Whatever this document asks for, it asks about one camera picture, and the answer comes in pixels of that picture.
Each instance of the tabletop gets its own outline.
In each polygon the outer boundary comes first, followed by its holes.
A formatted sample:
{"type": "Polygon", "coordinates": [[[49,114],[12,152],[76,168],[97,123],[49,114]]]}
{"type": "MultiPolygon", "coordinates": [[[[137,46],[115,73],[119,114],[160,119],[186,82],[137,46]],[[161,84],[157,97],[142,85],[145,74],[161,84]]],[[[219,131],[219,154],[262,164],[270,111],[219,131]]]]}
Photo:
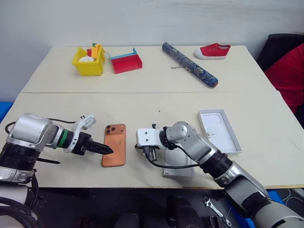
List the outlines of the tabletop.
{"type": "MultiPolygon", "coordinates": [[[[86,131],[102,143],[109,124],[126,124],[126,164],[103,168],[101,155],[84,156],[45,148],[41,158],[61,164],[37,162],[40,187],[200,187],[218,188],[212,178],[195,167],[193,178],[163,177],[134,149],[138,128],[172,126],[177,121],[201,127],[198,111],[223,108],[243,149],[229,155],[267,188],[304,187],[304,131],[278,92],[273,93],[158,93],[158,94],[31,94],[21,93],[0,124],[4,127],[25,112],[76,121],[94,114],[97,123],[86,131]]],[[[70,124],[63,124],[71,129],[70,124]]],[[[158,151],[158,162],[162,162],[158,151]]]]}
{"type": "Polygon", "coordinates": [[[245,46],[232,46],[224,60],[201,60],[199,46],[176,48],[218,79],[207,87],[167,55],[160,46],[135,47],[142,69],[114,74],[110,56],[132,52],[133,47],[105,47],[106,63],[101,76],[80,76],[71,64],[76,47],[53,47],[23,88],[23,93],[182,93],[274,91],[245,46]]]}

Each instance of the red shoe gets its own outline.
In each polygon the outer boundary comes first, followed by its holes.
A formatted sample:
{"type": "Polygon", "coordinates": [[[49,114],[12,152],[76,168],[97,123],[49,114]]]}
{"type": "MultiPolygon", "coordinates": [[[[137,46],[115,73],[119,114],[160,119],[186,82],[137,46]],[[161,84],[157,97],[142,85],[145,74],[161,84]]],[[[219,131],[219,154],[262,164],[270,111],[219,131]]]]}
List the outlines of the red shoe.
{"type": "Polygon", "coordinates": [[[224,59],[230,49],[230,45],[218,43],[204,46],[195,50],[194,54],[200,59],[224,59]]]}

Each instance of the yellow basket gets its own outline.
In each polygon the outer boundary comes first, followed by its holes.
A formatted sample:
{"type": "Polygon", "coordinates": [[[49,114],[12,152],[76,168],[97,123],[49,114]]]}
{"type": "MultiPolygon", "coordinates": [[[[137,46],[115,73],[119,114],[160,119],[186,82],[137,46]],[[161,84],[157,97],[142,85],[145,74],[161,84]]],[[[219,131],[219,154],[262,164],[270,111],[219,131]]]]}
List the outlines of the yellow basket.
{"type": "Polygon", "coordinates": [[[101,46],[97,53],[97,59],[94,62],[79,62],[80,58],[86,56],[86,51],[81,47],[77,49],[76,54],[74,55],[72,64],[76,66],[77,70],[81,76],[99,76],[102,74],[104,69],[104,56],[105,50],[101,46]]]}

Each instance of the metal wrench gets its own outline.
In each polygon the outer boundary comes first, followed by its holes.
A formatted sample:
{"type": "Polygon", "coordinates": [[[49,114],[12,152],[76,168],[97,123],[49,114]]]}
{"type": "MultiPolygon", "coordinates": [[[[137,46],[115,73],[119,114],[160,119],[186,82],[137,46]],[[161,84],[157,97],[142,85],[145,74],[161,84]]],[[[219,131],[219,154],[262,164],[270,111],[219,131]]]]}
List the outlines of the metal wrench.
{"type": "Polygon", "coordinates": [[[211,199],[209,197],[203,197],[203,202],[206,204],[206,207],[211,208],[214,210],[215,213],[217,213],[218,216],[223,217],[227,226],[231,227],[231,222],[225,218],[225,216],[212,204],[211,199]]]}

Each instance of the copper phone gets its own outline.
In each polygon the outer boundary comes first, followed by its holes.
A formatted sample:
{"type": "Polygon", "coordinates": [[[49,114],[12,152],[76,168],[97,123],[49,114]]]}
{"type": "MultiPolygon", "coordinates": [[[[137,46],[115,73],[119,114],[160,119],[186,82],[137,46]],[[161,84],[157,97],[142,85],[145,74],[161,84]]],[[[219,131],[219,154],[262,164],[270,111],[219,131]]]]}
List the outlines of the copper phone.
{"type": "Polygon", "coordinates": [[[112,124],[105,128],[104,144],[111,147],[113,153],[103,155],[103,167],[122,166],[125,164],[125,125],[112,124]]]}

